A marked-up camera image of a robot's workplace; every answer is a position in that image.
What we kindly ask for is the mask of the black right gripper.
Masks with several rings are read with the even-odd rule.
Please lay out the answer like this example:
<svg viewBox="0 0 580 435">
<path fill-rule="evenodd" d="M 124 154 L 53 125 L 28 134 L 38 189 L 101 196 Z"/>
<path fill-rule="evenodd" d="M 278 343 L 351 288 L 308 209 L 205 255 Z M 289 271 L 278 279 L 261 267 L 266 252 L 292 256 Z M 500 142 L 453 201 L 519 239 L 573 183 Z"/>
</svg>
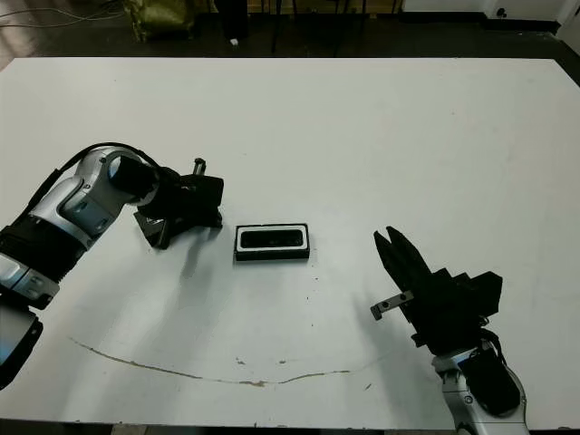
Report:
<svg viewBox="0 0 580 435">
<path fill-rule="evenodd" d="M 415 329 L 411 339 L 436 356 L 479 345 L 480 329 L 488 317 L 488 275 L 453 276 L 445 268 L 432 273 L 412 242 L 394 227 L 389 237 L 373 233 L 382 265 L 401 293 L 374 304 L 375 320 L 400 308 Z"/>
</svg>

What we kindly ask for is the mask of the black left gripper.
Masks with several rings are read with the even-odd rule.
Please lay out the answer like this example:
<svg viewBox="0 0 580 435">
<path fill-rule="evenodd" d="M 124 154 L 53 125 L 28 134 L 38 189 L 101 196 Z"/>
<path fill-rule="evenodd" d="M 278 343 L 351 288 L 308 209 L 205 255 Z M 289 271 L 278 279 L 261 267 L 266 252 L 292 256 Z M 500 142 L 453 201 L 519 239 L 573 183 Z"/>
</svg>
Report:
<svg viewBox="0 0 580 435">
<path fill-rule="evenodd" d="M 179 175 L 162 168 L 159 186 L 151 202 L 138 206 L 135 218 L 153 224 L 165 221 L 165 239 L 170 241 L 193 227 L 223 227 L 218 211 L 218 178 L 206 174 L 207 163 L 194 160 L 193 172 Z"/>
</svg>

